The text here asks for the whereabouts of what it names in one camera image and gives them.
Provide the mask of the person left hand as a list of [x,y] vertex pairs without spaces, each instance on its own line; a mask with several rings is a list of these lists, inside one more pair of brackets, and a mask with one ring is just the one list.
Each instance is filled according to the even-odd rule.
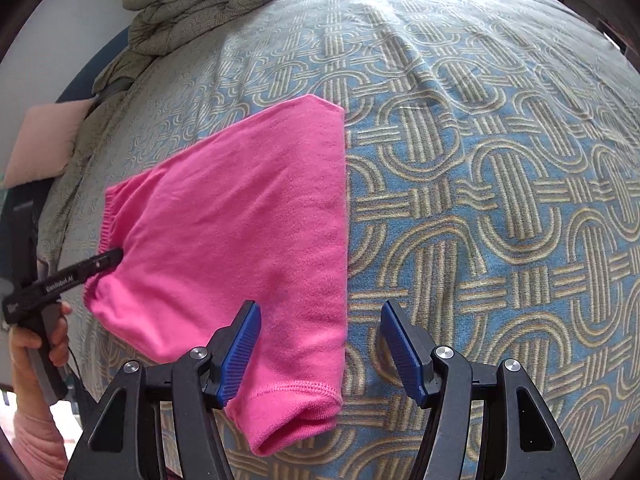
[[70,357],[67,315],[72,309],[58,302],[44,309],[46,328],[12,326],[9,347],[13,388],[17,400],[31,408],[42,402],[47,408],[66,396],[64,376]]

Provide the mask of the pink sleeved left forearm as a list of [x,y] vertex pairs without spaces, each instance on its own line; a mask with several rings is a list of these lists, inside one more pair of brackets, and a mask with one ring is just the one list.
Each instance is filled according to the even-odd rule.
[[68,458],[50,406],[40,396],[16,397],[12,448],[34,479],[62,479]]

